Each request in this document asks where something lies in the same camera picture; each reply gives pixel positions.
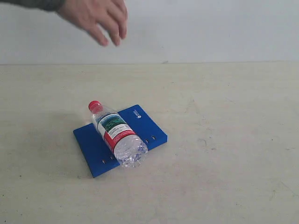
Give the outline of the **grey sleeved forearm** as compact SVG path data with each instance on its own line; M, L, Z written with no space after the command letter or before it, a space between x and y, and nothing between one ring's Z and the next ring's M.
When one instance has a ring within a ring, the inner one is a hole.
M24 8L34 8L47 12L54 12L63 6L65 0L0 0L0 2Z

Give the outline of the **person's bare hand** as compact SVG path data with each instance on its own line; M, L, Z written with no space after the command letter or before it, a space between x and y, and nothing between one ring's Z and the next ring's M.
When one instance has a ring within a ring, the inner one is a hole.
M128 11L123 0L66 0L57 14L90 35L99 45L115 46L127 35Z

